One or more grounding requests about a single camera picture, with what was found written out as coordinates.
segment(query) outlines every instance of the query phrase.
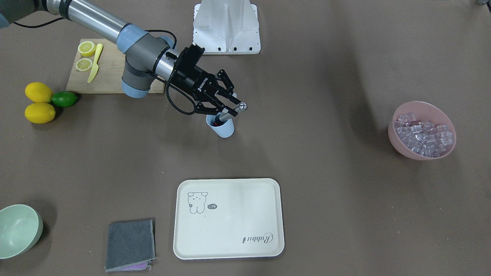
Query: wooden cutting board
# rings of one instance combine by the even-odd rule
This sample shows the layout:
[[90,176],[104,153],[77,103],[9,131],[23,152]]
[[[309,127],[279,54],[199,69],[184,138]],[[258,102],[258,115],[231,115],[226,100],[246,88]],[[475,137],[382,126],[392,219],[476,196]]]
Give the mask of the wooden cutting board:
[[[76,52],[75,60],[73,62],[72,71],[70,72],[70,78],[68,79],[66,90],[75,93],[91,94],[124,93],[121,90],[121,77],[123,76],[125,55],[118,50],[116,44],[106,39],[83,38],[80,40],[80,42],[87,40],[94,42],[96,45],[98,43],[102,43],[102,45],[104,45],[98,62],[99,72],[91,83],[87,83],[90,70],[85,72],[77,71],[75,64],[84,56],[77,51],[77,47],[74,47]],[[89,56],[88,58],[94,60],[94,56]],[[163,92],[164,84],[155,80],[150,86],[149,93]]]

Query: robotic arm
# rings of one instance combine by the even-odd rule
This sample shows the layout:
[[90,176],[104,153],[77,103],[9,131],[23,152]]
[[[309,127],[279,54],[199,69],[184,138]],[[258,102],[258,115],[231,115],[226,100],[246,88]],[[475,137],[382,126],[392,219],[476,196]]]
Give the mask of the robotic arm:
[[[115,43],[126,55],[121,87],[128,96],[144,97],[155,78],[161,77],[166,82],[166,89],[171,85],[196,101],[196,113],[216,115],[215,125],[221,125],[247,109],[247,105],[236,98],[234,85],[224,70],[213,75],[196,65],[203,55],[203,48],[191,45],[179,53],[163,38],[156,38],[86,0],[0,0],[0,28],[38,10],[60,15]],[[235,106],[225,105],[217,96],[228,99]]]

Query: white tray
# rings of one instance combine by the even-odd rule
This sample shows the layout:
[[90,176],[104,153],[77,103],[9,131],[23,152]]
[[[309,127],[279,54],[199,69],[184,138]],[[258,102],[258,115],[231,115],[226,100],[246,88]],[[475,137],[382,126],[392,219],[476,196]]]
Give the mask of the white tray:
[[180,259],[273,257],[285,246],[279,185],[271,178],[186,180],[177,189]]

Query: gray towel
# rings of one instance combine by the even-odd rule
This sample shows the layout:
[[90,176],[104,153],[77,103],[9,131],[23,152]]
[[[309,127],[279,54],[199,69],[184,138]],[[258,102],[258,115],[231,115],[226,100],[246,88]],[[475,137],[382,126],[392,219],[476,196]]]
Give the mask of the gray towel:
[[106,272],[142,270],[150,265],[153,259],[153,219],[120,221],[109,225]]

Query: mint green bowl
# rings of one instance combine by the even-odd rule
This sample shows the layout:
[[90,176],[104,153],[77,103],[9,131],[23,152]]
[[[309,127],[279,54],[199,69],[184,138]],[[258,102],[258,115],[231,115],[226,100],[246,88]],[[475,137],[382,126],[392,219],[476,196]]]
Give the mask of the mint green bowl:
[[43,220],[27,205],[16,204],[0,211],[0,259],[29,250],[43,232]]

